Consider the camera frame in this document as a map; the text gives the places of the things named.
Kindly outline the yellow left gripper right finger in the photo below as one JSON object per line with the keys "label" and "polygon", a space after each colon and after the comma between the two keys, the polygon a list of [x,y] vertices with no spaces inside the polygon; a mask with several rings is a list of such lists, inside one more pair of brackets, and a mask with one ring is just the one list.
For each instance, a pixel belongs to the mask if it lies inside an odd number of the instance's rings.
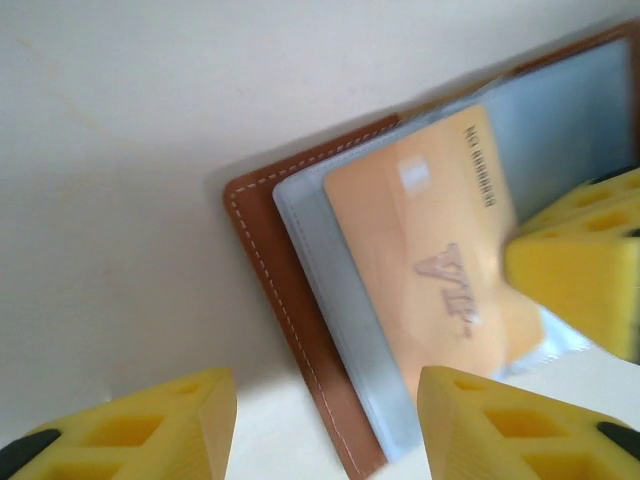
{"label": "yellow left gripper right finger", "polygon": [[620,420],[443,366],[417,410],[434,479],[636,479],[639,433]]}

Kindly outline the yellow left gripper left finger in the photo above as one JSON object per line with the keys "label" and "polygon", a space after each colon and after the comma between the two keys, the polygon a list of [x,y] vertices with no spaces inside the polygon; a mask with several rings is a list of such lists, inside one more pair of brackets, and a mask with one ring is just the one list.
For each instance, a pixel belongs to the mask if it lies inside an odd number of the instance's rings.
{"label": "yellow left gripper left finger", "polygon": [[1,450],[4,479],[222,479],[237,413],[207,369],[42,424]]}

